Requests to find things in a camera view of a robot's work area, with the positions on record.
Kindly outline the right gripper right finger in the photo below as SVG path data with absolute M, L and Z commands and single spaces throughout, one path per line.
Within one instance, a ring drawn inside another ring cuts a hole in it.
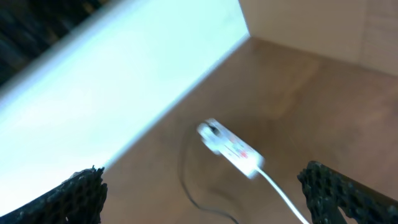
M 397 224 L 397 201 L 317 161 L 297 176 L 313 223 Z

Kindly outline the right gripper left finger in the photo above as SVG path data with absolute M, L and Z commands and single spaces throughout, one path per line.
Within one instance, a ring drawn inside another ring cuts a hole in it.
M 99 224 L 108 186 L 104 168 L 74 173 L 56 188 L 1 217 L 1 224 Z

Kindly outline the white power strip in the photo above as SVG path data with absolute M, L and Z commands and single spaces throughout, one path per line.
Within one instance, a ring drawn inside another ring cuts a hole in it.
M 197 131 L 204 145 L 216 155 L 222 155 L 248 179 L 262 174 L 265 159 L 249 144 L 211 118 L 199 124 Z

